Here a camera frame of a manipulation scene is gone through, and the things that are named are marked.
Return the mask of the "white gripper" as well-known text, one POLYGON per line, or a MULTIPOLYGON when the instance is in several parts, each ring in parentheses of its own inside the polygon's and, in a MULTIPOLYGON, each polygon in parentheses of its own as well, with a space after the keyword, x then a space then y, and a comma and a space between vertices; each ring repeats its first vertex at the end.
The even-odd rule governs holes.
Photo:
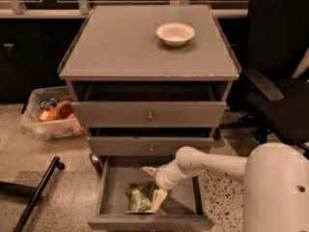
POLYGON ((165 200, 168 191, 175 187, 179 182, 198 176, 201 170, 190 170, 181 167, 175 160, 161 165, 158 169, 155 167, 144 166, 143 171, 154 176, 154 180, 159 189, 153 194, 151 210, 155 213, 165 200))

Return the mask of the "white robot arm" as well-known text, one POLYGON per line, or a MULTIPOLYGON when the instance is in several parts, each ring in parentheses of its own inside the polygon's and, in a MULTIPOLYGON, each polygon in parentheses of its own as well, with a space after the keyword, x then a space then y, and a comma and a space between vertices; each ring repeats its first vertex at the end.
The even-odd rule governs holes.
POLYGON ((143 170, 157 185, 153 211, 178 182, 208 170, 243 184, 242 232, 309 232, 309 160, 286 144, 262 144, 247 158, 184 146, 169 163, 143 170))

